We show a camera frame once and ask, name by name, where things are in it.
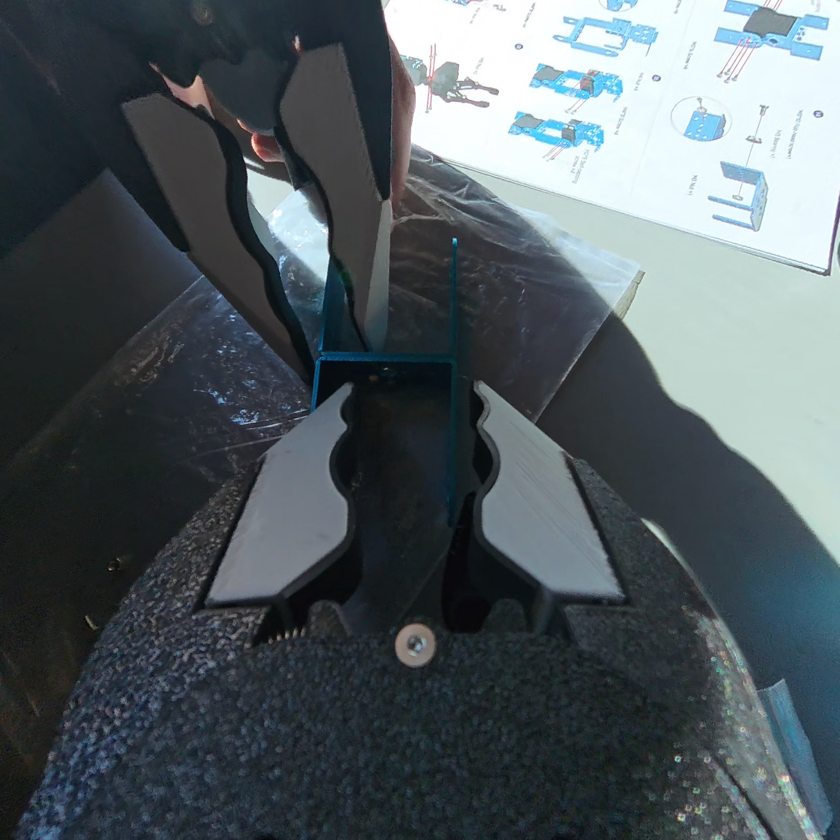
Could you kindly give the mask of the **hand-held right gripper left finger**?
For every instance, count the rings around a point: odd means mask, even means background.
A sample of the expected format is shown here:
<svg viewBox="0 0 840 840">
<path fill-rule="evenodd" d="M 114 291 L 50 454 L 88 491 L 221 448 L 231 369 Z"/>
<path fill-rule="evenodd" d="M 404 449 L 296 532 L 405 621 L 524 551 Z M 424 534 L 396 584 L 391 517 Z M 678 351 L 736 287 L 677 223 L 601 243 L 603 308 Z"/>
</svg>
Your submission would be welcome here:
<svg viewBox="0 0 840 840">
<path fill-rule="evenodd" d="M 342 385 L 267 451 L 206 606 L 343 603 L 357 588 L 354 397 L 354 386 Z"/>
</svg>

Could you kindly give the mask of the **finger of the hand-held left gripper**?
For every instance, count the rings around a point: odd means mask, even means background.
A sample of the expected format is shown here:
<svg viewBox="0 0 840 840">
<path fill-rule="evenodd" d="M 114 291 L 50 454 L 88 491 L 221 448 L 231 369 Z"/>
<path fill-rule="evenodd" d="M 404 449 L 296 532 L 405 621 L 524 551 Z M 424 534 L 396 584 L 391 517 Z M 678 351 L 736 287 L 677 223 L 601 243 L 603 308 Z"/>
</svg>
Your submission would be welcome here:
<svg viewBox="0 0 840 840">
<path fill-rule="evenodd" d="M 300 378 L 315 363 L 280 278 L 274 240 L 249 200 L 237 141 L 203 107 L 160 93 L 122 112 L 185 236 L 192 263 Z"/>
<path fill-rule="evenodd" d="M 392 201 L 373 166 L 341 45 L 304 51 L 280 95 L 278 119 L 329 216 L 329 251 L 364 347 L 385 348 Z"/>
</svg>

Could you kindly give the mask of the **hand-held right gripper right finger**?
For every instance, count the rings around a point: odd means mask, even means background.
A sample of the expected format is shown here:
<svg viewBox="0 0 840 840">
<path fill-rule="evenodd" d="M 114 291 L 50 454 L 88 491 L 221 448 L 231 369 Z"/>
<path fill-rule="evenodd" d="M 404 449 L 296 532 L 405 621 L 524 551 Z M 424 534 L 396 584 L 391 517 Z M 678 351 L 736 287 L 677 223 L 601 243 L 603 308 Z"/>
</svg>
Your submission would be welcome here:
<svg viewBox="0 0 840 840">
<path fill-rule="evenodd" d="M 483 381 L 477 443 L 490 457 L 474 508 L 478 544 L 532 593 L 533 606 L 626 596 L 567 455 Z"/>
</svg>

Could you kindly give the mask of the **blue metal bracket assembly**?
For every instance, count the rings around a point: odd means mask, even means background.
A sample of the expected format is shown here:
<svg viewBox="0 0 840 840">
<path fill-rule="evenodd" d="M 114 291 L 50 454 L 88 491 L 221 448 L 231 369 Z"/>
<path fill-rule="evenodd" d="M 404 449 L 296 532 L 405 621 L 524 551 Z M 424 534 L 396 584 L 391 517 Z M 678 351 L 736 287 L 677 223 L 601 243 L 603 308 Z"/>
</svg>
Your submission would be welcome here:
<svg viewBox="0 0 840 840">
<path fill-rule="evenodd" d="M 311 389 L 310 410 L 314 412 L 341 386 L 351 382 L 371 384 L 376 379 L 386 385 L 430 384 L 448 397 L 447 455 L 445 489 L 448 525 L 455 525 L 458 514 L 456 493 L 456 453 L 458 441 L 458 272 L 459 246 L 452 238 L 448 266 L 448 347 L 442 353 L 373 353 L 346 350 L 341 332 L 344 310 L 349 308 L 337 261 L 329 259 L 322 300 L 322 326 Z"/>
</svg>

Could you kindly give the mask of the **person's left hand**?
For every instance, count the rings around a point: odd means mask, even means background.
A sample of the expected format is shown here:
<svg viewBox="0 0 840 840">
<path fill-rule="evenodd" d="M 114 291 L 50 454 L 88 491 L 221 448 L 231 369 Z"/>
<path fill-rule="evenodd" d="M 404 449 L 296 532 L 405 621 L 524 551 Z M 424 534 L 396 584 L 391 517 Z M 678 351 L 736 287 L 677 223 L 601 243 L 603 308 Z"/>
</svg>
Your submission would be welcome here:
<svg viewBox="0 0 840 840">
<path fill-rule="evenodd" d="M 392 206 L 398 208 L 406 189 L 406 180 L 411 162 L 412 126 L 416 106 L 415 87 L 404 67 L 399 50 L 392 38 L 388 38 L 392 67 Z M 268 177 L 291 183 L 285 159 L 278 142 L 266 135 L 251 132 L 238 121 L 242 140 L 248 135 L 250 150 L 245 158 L 262 165 L 262 172 Z"/>
</svg>

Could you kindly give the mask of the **clear plastic bag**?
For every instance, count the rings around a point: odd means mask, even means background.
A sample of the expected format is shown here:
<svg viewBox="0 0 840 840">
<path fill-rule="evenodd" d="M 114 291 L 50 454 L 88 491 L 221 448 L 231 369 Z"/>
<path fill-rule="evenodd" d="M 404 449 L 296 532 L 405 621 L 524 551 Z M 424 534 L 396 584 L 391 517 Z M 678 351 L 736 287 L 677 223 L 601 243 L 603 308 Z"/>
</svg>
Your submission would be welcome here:
<svg viewBox="0 0 840 840">
<path fill-rule="evenodd" d="M 392 252 L 391 352 L 445 342 L 448 247 L 476 377 L 539 417 L 639 270 L 415 150 Z M 53 213 L 2 256 L 2 646 L 75 646 L 309 389 L 109 173 L 24 192 Z M 108 562 L 128 559 L 120 574 Z"/>
</svg>

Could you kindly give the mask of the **printed instruction manual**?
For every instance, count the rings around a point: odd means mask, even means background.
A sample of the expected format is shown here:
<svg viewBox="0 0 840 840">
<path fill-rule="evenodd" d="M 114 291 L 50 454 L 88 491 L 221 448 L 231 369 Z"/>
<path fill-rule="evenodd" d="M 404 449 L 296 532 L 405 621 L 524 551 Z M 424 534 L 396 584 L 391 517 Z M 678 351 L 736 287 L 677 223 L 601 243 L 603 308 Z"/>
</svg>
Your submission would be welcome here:
<svg viewBox="0 0 840 840">
<path fill-rule="evenodd" d="M 839 2 L 391 1 L 413 142 L 820 275 L 838 226 Z"/>
</svg>

